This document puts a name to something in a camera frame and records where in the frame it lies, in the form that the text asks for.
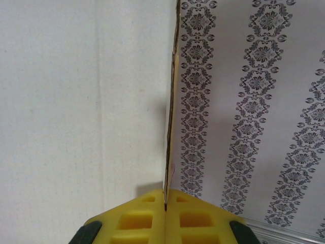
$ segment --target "floral motif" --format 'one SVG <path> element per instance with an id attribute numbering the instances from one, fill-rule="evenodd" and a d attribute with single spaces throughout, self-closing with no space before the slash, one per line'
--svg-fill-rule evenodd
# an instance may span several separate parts
<path id="1" fill-rule="evenodd" d="M 202 92 L 190 91 L 182 98 L 182 105 L 188 111 L 203 112 L 209 106 L 209 101 Z"/>
<path id="2" fill-rule="evenodd" d="M 181 57 L 185 58 L 190 65 L 205 65 L 213 57 L 213 48 L 209 46 L 207 40 L 190 39 L 181 48 Z"/>
<path id="3" fill-rule="evenodd" d="M 239 114 L 235 116 L 235 119 L 238 122 L 233 129 L 236 135 L 232 136 L 234 142 L 230 145 L 231 154 L 227 162 L 227 176 L 223 186 L 225 190 L 222 192 L 221 200 L 221 207 L 237 215 L 243 212 L 245 206 L 247 188 L 250 185 L 248 179 L 252 178 L 253 163 L 256 161 L 254 156 L 258 152 L 257 145 L 261 142 L 259 137 L 264 131 L 263 123 L 266 122 L 264 115 L 269 112 L 270 108 L 267 101 L 272 98 L 272 95 L 269 92 L 275 88 L 276 80 L 272 78 L 272 73 L 277 73 L 279 68 L 274 64 L 281 60 L 283 53 L 283 50 L 279 48 L 279 43 L 286 40 L 286 35 L 280 35 L 280 33 L 285 27 L 290 26 L 289 20 L 292 18 L 292 14 L 287 12 L 286 7 L 294 3 L 294 0 L 287 0 L 285 3 L 280 0 L 252 1 L 253 7 L 257 8 L 256 14 L 250 16 L 249 24 L 254 35 L 248 35 L 246 39 L 251 44 L 245 49 L 244 59 L 248 64 L 243 66 L 242 70 L 245 75 L 240 79 L 240 86 L 244 92 L 238 94 L 242 100 L 237 103 L 236 110 Z M 301 168 L 307 164 L 314 164 L 317 160 L 317 157 L 309 154 L 308 149 L 304 150 L 307 154 L 304 159 L 306 163 L 302 163 Z M 292 164 L 298 164 L 298 154 L 290 154 L 288 157 Z M 288 180 L 283 179 L 283 188 L 278 189 L 278 194 L 286 197 L 287 201 L 302 196 L 302 193 L 299 189 L 286 188 L 285 182 L 288 182 L 290 186 L 291 184 L 295 186 L 297 181 L 308 181 L 311 178 L 303 169 L 284 171 L 283 177 L 288 177 Z M 277 205 L 273 207 L 281 213 L 295 210 L 295 206 L 281 199 L 278 199 Z M 288 217 L 282 218 L 277 212 L 272 212 L 268 220 L 281 223 L 281 225 L 289 223 Z"/>
<path id="4" fill-rule="evenodd" d="M 241 103 L 237 103 L 237 110 L 243 117 L 259 118 L 268 113 L 270 107 L 263 98 L 245 97 Z"/>
<path id="5" fill-rule="evenodd" d="M 268 31 L 274 29 L 282 21 L 283 19 L 279 18 L 279 14 L 274 11 L 267 12 L 261 18 L 257 19 L 260 26 Z"/>
<path id="6" fill-rule="evenodd" d="M 181 77 L 186 88 L 191 90 L 204 90 L 211 84 L 211 75 L 203 68 L 190 67 Z"/>
<path id="7" fill-rule="evenodd" d="M 319 59 L 319 61 L 325 64 L 325 50 L 321 54 L 322 57 Z"/>
<path id="8" fill-rule="evenodd" d="M 272 79 L 268 71 L 250 71 L 240 79 L 241 87 L 249 95 L 265 95 L 266 92 L 274 88 L 275 79 Z"/>
<path id="9" fill-rule="evenodd" d="M 325 228 L 322 229 L 318 229 L 316 234 L 320 237 L 320 238 L 325 238 Z"/>
<path id="10" fill-rule="evenodd" d="M 213 0 L 183 0 L 180 28 L 181 63 L 181 186 L 182 190 L 201 196 L 202 170 L 204 169 L 207 127 L 206 109 L 209 107 L 208 86 L 211 84 L 208 60 L 213 57 L 210 42 L 214 36 L 210 30 L 215 27 L 216 16 L 211 10 L 216 8 Z"/>
<path id="11" fill-rule="evenodd" d="M 257 40 L 250 48 L 245 49 L 247 59 L 252 68 L 270 68 L 276 61 L 281 59 L 282 49 L 275 40 Z"/>
<path id="12" fill-rule="evenodd" d="M 316 75 L 320 76 L 325 74 L 323 69 L 318 69 Z M 283 164 L 285 171 L 281 171 L 279 175 L 282 180 L 278 181 L 279 186 L 275 188 L 273 201 L 270 202 L 270 209 L 265 220 L 269 224 L 275 224 L 281 227 L 288 227 L 291 225 L 298 210 L 297 206 L 300 204 L 299 200 L 304 197 L 304 191 L 307 189 L 307 183 L 311 182 L 311 174 L 315 172 L 312 168 L 314 165 L 319 164 L 319 154 L 325 152 L 322 148 L 325 144 L 325 90 L 319 89 L 323 84 L 324 78 L 322 77 L 317 82 L 311 83 L 312 88 L 310 92 L 314 94 L 314 98 L 308 98 L 308 108 L 302 110 L 301 117 L 305 123 L 298 123 L 298 132 L 294 133 L 293 140 L 295 144 L 291 145 L 292 152 L 287 154 L 285 158 L 288 163 Z M 283 210 L 278 208 L 279 202 L 286 202 L 291 204 L 290 208 Z M 317 234 L 322 237 L 325 229 L 318 229 Z"/>
<path id="13" fill-rule="evenodd" d="M 261 0 L 253 0 L 253 6 L 259 7 L 259 11 L 250 16 L 250 24 L 257 37 L 266 40 L 278 36 L 282 30 L 290 26 L 292 14 L 286 10 L 287 6 L 295 4 L 294 0 L 287 0 L 286 5 L 280 1 L 271 1 L 269 4 L 262 4 Z"/>
<path id="14" fill-rule="evenodd" d="M 209 24 L 209 20 L 199 13 L 190 18 L 189 24 L 193 29 L 200 31 Z"/>

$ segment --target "square hole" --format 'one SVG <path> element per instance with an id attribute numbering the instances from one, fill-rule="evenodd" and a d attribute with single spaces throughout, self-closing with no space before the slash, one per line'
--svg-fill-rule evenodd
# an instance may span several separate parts
<path id="1" fill-rule="evenodd" d="M 182 244 L 220 244 L 217 235 L 182 235 Z"/>
<path id="2" fill-rule="evenodd" d="M 152 218 L 152 214 L 148 212 L 128 212 L 122 215 L 118 229 L 150 229 L 152 226 Z"/>
<path id="3" fill-rule="evenodd" d="M 176 202 L 188 202 L 185 198 L 177 197 Z"/>
<path id="4" fill-rule="evenodd" d="M 179 215 L 180 227 L 210 227 L 213 226 L 211 215 L 202 211 L 184 211 Z"/>
<path id="5" fill-rule="evenodd" d="M 155 200 L 156 200 L 155 197 L 149 196 L 149 197 L 144 198 L 142 201 L 143 202 L 154 202 Z"/>
<path id="6" fill-rule="evenodd" d="M 125 237 L 113 237 L 111 239 L 110 244 L 148 244 L 148 237 L 133 237 L 133 238 L 125 238 Z"/>

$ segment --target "yellow plastic object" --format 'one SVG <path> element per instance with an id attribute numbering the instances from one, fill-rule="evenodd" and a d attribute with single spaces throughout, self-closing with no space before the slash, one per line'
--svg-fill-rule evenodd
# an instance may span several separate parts
<path id="1" fill-rule="evenodd" d="M 167 244 L 237 244 L 230 221 L 244 220 L 224 209 L 170 190 L 166 214 Z"/>
<path id="2" fill-rule="evenodd" d="M 88 220 L 102 227 L 92 244 L 237 244 L 230 221 L 244 220 L 226 210 L 170 190 L 155 190 Z"/>
<path id="3" fill-rule="evenodd" d="M 92 244 L 165 244 L 163 190 L 155 190 L 88 220 L 102 227 Z"/>

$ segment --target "baseboard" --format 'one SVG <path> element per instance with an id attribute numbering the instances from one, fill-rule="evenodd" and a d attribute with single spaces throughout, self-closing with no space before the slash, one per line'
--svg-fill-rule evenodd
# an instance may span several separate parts
<path id="1" fill-rule="evenodd" d="M 322 244 L 325 239 L 301 234 L 295 231 L 279 228 L 277 226 L 246 219 L 247 225 L 252 229 L 263 244 Z"/>

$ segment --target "textured wall surface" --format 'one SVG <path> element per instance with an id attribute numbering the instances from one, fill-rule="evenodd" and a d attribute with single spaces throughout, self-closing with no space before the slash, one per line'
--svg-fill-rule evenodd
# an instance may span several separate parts
<path id="1" fill-rule="evenodd" d="M 1 243 L 68 243 L 164 177 L 175 3 L 0 7 Z"/>
<path id="2" fill-rule="evenodd" d="M 182 1 L 174 188 L 325 238 L 324 11 Z"/>

